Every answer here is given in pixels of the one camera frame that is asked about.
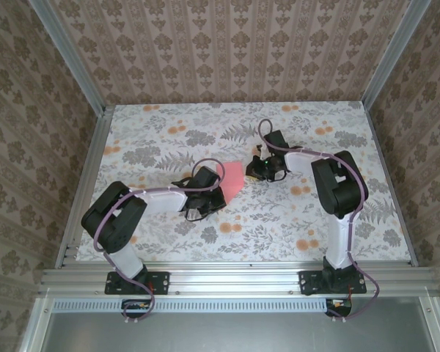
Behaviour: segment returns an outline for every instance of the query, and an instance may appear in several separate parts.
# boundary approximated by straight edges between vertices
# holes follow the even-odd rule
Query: cable
[[[150,295],[150,306],[148,307],[148,310],[143,314],[143,316],[141,316],[140,318],[130,318],[127,316],[127,308],[129,306],[132,306],[135,304],[134,301],[127,303],[124,306],[124,309],[122,311],[122,315],[125,318],[125,322],[128,323],[130,320],[134,321],[135,323],[139,320],[145,319],[155,308],[155,295],[153,295],[152,290],[150,290],[147,286],[145,286],[144,284],[142,284],[141,282],[132,280],[131,278],[129,278],[128,276],[126,276],[123,272],[121,272],[121,270],[119,270],[117,268],[117,266],[114,264],[114,262],[112,261],[111,257],[109,256],[109,254],[107,254],[106,252],[103,253],[104,257],[106,258],[106,260],[109,262],[109,264],[111,264],[111,266],[113,268],[115,268],[116,272],[119,274],[120,277],[122,277],[125,281],[130,282],[131,284],[134,284],[136,286],[141,287],[145,292],[147,292]]]
[[[148,308],[148,310],[145,312],[145,314],[141,317],[141,319],[145,319],[153,310],[153,308],[155,308],[155,296],[153,295],[153,292],[151,290],[148,289],[147,286],[143,285],[141,282],[137,282],[135,280],[130,279],[129,277],[127,277],[126,275],[124,275],[123,272],[121,272],[117,266],[114,264],[114,262],[111,260],[109,254],[107,254],[105,252],[105,250],[103,248],[100,248],[98,245],[98,239],[100,237],[101,234],[101,230],[103,229],[104,225],[106,224],[106,222],[108,221],[109,217],[114,213],[114,211],[116,211],[116,209],[118,209],[118,207],[128,198],[135,196],[137,194],[149,194],[149,193],[153,193],[153,192],[157,192],[157,191],[170,191],[170,192],[179,192],[179,191],[183,191],[184,193],[186,192],[203,192],[203,191],[212,191],[213,189],[217,188],[220,186],[220,183],[223,182],[224,178],[225,178],[225,174],[226,174],[226,170],[225,170],[225,166],[218,160],[215,158],[205,158],[205,159],[201,159],[198,162],[195,163],[195,165],[192,168],[192,176],[194,176],[194,173],[196,171],[196,167],[200,164],[203,163],[204,161],[215,161],[218,165],[220,165],[221,170],[222,170],[222,175],[220,177],[220,180],[213,186],[210,187],[204,187],[204,188],[178,188],[178,187],[163,187],[163,188],[152,188],[152,189],[139,189],[136,191],[131,191],[129,193],[127,193],[125,196],[121,197],[116,204],[114,204],[112,206],[111,209],[109,209],[109,212],[103,217],[103,220],[101,221],[100,225],[98,226],[98,228],[96,229],[95,232],[95,237],[93,238],[93,248],[95,249],[95,251],[103,253],[103,256],[106,258],[106,260],[109,262],[109,264],[111,264],[111,266],[115,269],[115,271],[127,282],[130,282],[131,284],[137,285],[139,287],[141,287],[143,290],[145,290],[145,292],[147,292],[150,295],[150,307]],[[124,307],[124,310],[122,312],[122,315],[124,315],[125,321],[136,321],[137,319],[132,319],[129,318],[126,314],[127,312],[127,307],[132,305],[128,304]]]
[[[328,309],[329,312],[331,312],[332,314],[336,315],[337,318],[339,318],[340,320],[347,320],[347,319],[352,319],[352,318],[356,318],[359,315],[361,315],[363,312],[365,312],[368,308],[370,308],[370,306],[372,306],[379,293],[380,293],[380,286],[378,285],[378,283],[376,282],[376,280],[374,278],[372,278],[369,274],[367,274],[365,271],[363,271],[355,262],[355,260],[352,258],[352,254],[351,254],[351,250],[352,250],[352,229],[353,229],[353,220],[355,219],[355,217],[357,216],[357,214],[359,213],[359,211],[364,207],[364,203],[365,203],[365,190],[364,190],[364,184],[363,182],[360,180],[360,177],[357,175],[356,171],[354,169],[352,169],[352,167],[347,164],[345,161],[343,161],[341,158],[338,158],[337,156],[335,156],[334,154],[330,154],[330,153],[321,153],[321,152],[315,152],[313,150],[305,150],[304,148],[301,149],[291,149],[291,148],[282,148],[282,147],[276,147],[275,145],[273,145],[272,143],[268,142],[263,134],[261,133],[261,126],[264,122],[267,122],[270,126],[271,126],[271,132],[272,132],[272,121],[270,121],[269,119],[263,119],[259,122],[259,125],[257,126],[257,133],[259,134],[259,137],[262,139],[262,141],[268,145],[271,148],[274,148],[276,150],[281,150],[283,152],[294,152],[294,153],[303,153],[303,154],[309,154],[309,155],[314,155],[314,156],[322,156],[324,158],[331,158],[335,161],[337,161],[338,163],[340,163],[341,165],[343,165],[349,172],[350,174],[353,176],[353,178],[356,180],[357,185],[359,186],[359,190],[360,190],[360,203],[359,206],[353,211],[353,213],[351,214],[350,218],[349,218],[349,231],[348,231],[348,241],[347,241],[347,256],[349,258],[349,260],[351,261],[352,265],[354,266],[354,268],[361,273],[363,276],[367,277],[374,285],[375,285],[375,294],[373,295],[373,297],[370,299],[370,301],[363,307],[361,308],[358,312],[355,312],[347,317],[343,317],[341,316],[339,313]]]

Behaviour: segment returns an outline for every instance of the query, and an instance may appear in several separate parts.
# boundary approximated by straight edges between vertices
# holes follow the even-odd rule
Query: black mounting bracket
[[[344,299],[326,299],[326,308],[328,310],[324,314],[326,314],[328,317],[335,317],[335,313],[341,317],[347,317],[352,310],[352,300],[350,297]]]
[[[367,293],[365,278],[353,265],[334,269],[324,258],[323,267],[321,271],[298,272],[301,294],[309,296],[327,293],[344,295]]]
[[[150,306],[150,299],[123,299],[120,305],[120,309],[123,311],[127,310],[138,310],[140,312],[126,312],[126,315],[132,319],[139,319]]]
[[[168,271],[142,271],[135,276],[133,280],[141,282],[154,295],[167,295],[169,291],[169,272]],[[108,273],[106,277],[106,286],[104,288],[106,295],[144,295],[144,289],[140,286],[125,281],[115,271]]]

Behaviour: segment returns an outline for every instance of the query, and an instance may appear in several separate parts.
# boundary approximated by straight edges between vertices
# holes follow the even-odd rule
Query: table surface
[[[357,260],[410,260],[400,220],[360,102],[206,103],[117,106],[92,201],[113,181],[132,188],[168,186],[196,161],[251,161],[257,125],[269,118],[290,145],[352,153],[369,188],[356,221]],[[213,162],[206,166],[214,169]],[[198,222],[180,213],[142,217],[131,239],[150,261],[322,260],[328,224],[315,182],[304,172],[276,183],[244,178],[220,212]],[[103,260],[87,233],[77,260]]]

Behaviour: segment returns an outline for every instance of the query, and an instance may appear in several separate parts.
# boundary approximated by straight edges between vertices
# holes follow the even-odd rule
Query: gray panel
[[[363,300],[354,299],[355,304]],[[418,298],[381,298],[346,323],[322,313],[53,314],[43,351],[434,351]]]

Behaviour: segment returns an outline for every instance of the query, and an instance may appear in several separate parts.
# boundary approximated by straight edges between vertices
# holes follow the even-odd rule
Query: aluminum frame
[[[398,59],[401,57],[404,48],[412,37],[412,34],[419,25],[422,16],[425,14],[430,0],[416,0],[411,1],[403,16],[398,28],[396,29],[393,38],[388,44],[388,48],[378,63],[378,66],[370,80],[363,96],[362,102],[364,107],[368,110],[372,107],[378,94],[383,89],[383,86],[395,67]]]
[[[91,203],[93,189],[95,188],[96,177],[98,176],[101,159],[106,146],[106,139],[109,135],[112,116],[115,106],[108,106],[104,115],[98,119],[95,132],[89,145],[87,159],[81,171],[80,182],[73,200],[72,209],[68,216],[67,226],[57,255],[55,268],[61,268],[65,259],[65,252],[69,245],[80,243],[83,227],[80,220]]]
[[[56,269],[44,271],[39,288],[38,299],[34,305],[28,330],[23,340],[21,351],[40,351],[54,301],[59,298],[81,298],[111,300],[114,298],[146,298],[146,296],[105,296],[106,275],[112,270],[105,262],[76,261],[78,245],[83,229],[80,218],[89,207],[92,191],[98,176],[99,165],[103,156],[106,138],[109,134],[114,106],[106,109],[98,119],[95,134],[85,161],[77,196],[70,213],[62,246],[56,261]],[[360,266],[377,280],[382,297],[419,297],[425,309],[425,319],[437,352],[440,351],[440,300],[429,268],[418,267],[414,249],[411,246],[402,213],[397,203],[389,173],[381,154],[381,148],[375,135],[370,115],[365,111],[378,155],[389,181],[397,214],[403,226],[406,243],[411,255],[411,262],[406,261],[362,261]],[[169,271],[171,283],[168,299],[182,301],[186,299],[282,299],[297,300],[304,298],[300,293],[298,272],[320,270],[321,262],[208,262],[208,263],[146,263],[151,271]],[[371,297],[375,287],[367,281]],[[333,298],[342,295],[316,295],[314,298]]]
[[[123,298],[55,298],[54,313],[121,313]],[[324,298],[183,298],[160,296],[153,313],[324,313]],[[127,309],[127,312],[141,312]]]
[[[101,117],[104,112],[104,97],[95,86],[91,73],[88,72],[81,60],[77,47],[65,32],[64,26],[51,3],[43,0],[30,0],[29,2],[39,16],[45,30],[51,36],[54,45],[59,49],[59,53],[65,60],[73,77],[75,77],[81,91],[87,97],[88,103],[93,108],[96,116]]]

